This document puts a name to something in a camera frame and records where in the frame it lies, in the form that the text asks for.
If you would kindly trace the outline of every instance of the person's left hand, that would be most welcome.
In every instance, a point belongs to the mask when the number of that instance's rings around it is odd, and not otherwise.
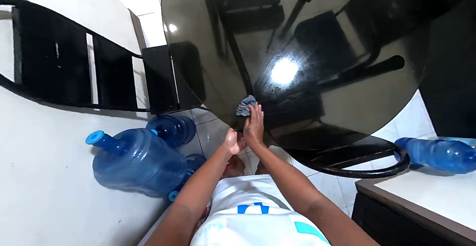
[[[245,149],[246,141],[242,133],[238,133],[233,128],[229,128],[227,136],[225,136],[225,140],[223,141],[223,146],[227,148],[232,155],[236,155]]]

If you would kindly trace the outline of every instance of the bottle cap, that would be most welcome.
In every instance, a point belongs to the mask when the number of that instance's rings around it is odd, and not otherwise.
[[[93,145],[96,142],[98,142],[99,140],[101,140],[101,138],[103,136],[104,136],[104,131],[96,131],[96,132],[93,132],[90,135],[88,135],[85,142],[88,145]]]
[[[177,190],[174,190],[172,192],[170,192],[169,194],[169,200],[171,202],[174,202],[175,198],[179,195],[179,192]]]

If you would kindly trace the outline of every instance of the white t-shirt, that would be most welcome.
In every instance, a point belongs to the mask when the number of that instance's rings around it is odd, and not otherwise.
[[[269,175],[225,178],[212,195],[210,214],[192,238],[201,245],[317,245],[330,243],[296,213]]]

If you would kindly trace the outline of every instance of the cleaning cloth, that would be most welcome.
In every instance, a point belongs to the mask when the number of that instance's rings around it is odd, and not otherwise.
[[[256,99],[252,95],[248,95],[247,98],[243,99],[237,108],[237,116],[249,116],[251,115],[251,112],[249,111],[248,105],[255,106],[256,105]]]

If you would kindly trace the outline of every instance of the dark wood edge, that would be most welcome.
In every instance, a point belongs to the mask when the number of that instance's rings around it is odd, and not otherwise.
[[[356,182],[357,191],[386,204],[391,209],[414,220],[439,236],[457,242],[459,245],[475,245],[475,230],[375,186],[377,183],[387,181],[394,177],[396,176],[362,179]]]

